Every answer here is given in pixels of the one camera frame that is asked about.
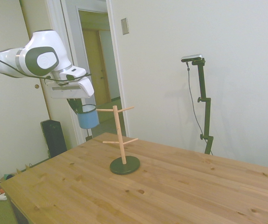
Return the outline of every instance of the cable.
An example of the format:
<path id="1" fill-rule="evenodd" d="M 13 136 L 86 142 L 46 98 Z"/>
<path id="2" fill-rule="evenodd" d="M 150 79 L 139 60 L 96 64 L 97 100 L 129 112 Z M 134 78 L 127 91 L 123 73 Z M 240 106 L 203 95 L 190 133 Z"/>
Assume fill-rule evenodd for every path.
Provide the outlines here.
<path id="1" fill-rule="evenodd" d="M 188 70 L 188 83 L 189 83 L 189 91 L 190 91 L 190 96 L 191 96 L 191 100 L 192 100 L 192 106 L 193 106 L 194 116 L 195 116 L 196 122 L 197 122 L 197 124 L 198 124 L 198 127 L 200 128 L 201 134 L 204 135 L 204 134 L 203 134 L 203 131 L 202 131 L 202 128 L 201 128 L 201 126 L 200 126 L 200 124 L 199 124 L 199 122 L 198 122 L 196 113 L 195 113 L 194 101 L 193 101 L 193 96 L 192 96 L 191 86 L 190 86 L 190 68 L 189 68 L 189 63 L 186 62 L 186 65 L 187 65 L 187 67 L 188 67 L 188 69 L 187 69 L 187 70 Z"/>
<path id="2" fill-rule="evenodd" d="M 8 63 L 2 61 L 2 60 L 0 60 L 0 62 L 3 63 L 3 64 L 5 64 L 5 65 L 7 65 L 8 67 L 14 69 L 16 72 L 19 72 L 20 74 L 22 74 L 22 75 L 24 75 L 24 76 L 27 76 L 27 77 L 31 77 L 31 78 L 39 78 L 39 79 L 44 79 L 44 80 L 51 80 L 51 81 L 56 81 L 56 82 L 68 82 L 68 81 L 71 81 L 71 80 L 68 80 L 68 79 L 66 79 L 66 80 L 57 80 L 57 79 L 52 79 L 52 78 L 48 78 L 48 77 L 30 76 L 30 75 L 25 74 L 24 72 L 21 72 L 21 71 L 17 70 L 15 67 L 13 67 L 12 65 L 10 65 L 10 64 L 8 64 Z M 91 74 L 86 73 L 86 74 L 83 75 L 83 76 L 77 77 L 74 81 L 79 81 L 79 80 L 81 80 L 83 77 L 87 77 L 87 76 L 91 76 Z"/>

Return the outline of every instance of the wood grain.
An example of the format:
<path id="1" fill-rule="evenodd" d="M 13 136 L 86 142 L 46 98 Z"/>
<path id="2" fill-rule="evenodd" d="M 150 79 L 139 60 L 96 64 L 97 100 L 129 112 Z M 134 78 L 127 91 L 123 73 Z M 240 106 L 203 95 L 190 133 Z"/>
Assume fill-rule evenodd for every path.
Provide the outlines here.
<path id="1" fill-rule="evenodd" d="M 123 137 L 123 142 L 130 141 Z M 1 184 L 34 224 L 268 224 L 268 168 L 147 141 L 140 168 L 110 172 L 117 135 L 103 134 Z"/>

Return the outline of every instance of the wall outlet plate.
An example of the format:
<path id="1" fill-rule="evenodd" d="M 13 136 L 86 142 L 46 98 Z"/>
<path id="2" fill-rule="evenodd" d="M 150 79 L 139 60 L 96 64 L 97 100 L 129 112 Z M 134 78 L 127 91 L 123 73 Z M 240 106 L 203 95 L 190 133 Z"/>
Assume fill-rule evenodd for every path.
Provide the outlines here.
<path id="1" fill-rule="evenodd" d="M 121 20 L 121 28 L 123 30 L 123 35 L 130 33 L 127 18 Z"/>

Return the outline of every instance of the blue cup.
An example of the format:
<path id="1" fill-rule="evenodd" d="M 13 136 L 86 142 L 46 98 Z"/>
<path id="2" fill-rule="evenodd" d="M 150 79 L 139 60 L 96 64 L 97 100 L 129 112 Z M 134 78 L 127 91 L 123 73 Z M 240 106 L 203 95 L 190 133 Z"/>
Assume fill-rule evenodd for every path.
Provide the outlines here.
<path id="1" fill-rule="evenodd" d="M 86 104 L 82 106 L 82 111 L 76 110 L 79 125 L 83 129 L 90 129 L 100 124 L 96 105 Z"/>

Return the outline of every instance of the wooden door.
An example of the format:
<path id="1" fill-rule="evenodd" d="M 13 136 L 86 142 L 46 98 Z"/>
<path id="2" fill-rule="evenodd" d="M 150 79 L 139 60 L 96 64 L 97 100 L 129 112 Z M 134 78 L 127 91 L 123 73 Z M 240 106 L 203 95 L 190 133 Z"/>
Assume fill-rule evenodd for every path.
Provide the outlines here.
<path id="1" fill-rule="evenodd" d="M 100 35 L 97 30 L 83 30 L 92 85 L 95 90 L 96 105 L 111 102 L 108 79 L 104 66 Z"/>
<path id="2" fill-rule="evenodd" d="M 24 47 L 28 42 L 19 0 L 0 0 L 0 51 Z M 40 124 L 47 119 L 38 79 L 0 74 L 0 178 L 48 158 Z"/>

